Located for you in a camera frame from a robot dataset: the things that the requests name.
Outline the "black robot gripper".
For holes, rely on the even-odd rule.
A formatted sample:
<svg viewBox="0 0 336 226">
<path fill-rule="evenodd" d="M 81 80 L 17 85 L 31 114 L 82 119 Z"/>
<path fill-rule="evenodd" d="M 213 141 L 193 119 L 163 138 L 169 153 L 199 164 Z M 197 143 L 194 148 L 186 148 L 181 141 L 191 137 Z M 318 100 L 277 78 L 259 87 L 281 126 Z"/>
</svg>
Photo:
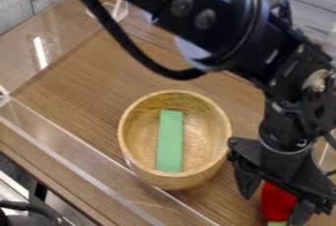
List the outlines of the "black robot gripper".
<svg viewBox="0 0 336 226">
<path fill-rule="evenodd" d="M 245 199 L 251 198 L 265 180 L 299 198 L 290 226 L 303 226 L 313 213 L 331 213 L 336 183 L 317 167 L 311 143 L 294 152 L 282 152 L 267 147 L 261 139 L 230 137 L 227 147 L 235 185 Z"/>
</svg>

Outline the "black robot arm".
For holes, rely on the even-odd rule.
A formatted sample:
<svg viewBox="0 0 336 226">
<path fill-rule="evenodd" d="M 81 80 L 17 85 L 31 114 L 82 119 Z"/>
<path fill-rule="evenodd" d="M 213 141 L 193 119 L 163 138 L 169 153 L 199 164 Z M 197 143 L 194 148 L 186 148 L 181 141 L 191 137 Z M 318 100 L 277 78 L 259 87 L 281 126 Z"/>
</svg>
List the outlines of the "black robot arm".
<svg viewBox="0 0 336 226">
<path fill-rule="evenodd" d="M 189 68 L 159 65 L 130 40 L 99 0 L 79 0 L 125 52 L 157 75 L 177 81 L 227 71 L 265 95 L 254 140 L 227 142 L 238 192 L 262 181 L 295 197 L 289 226 L 336 209 L 336 183 L 313 155 L 317 140 L 336 148 L 336 65 L 293 26 L 287 0 L 126 0 L 179 38 Z"/>
</svg>

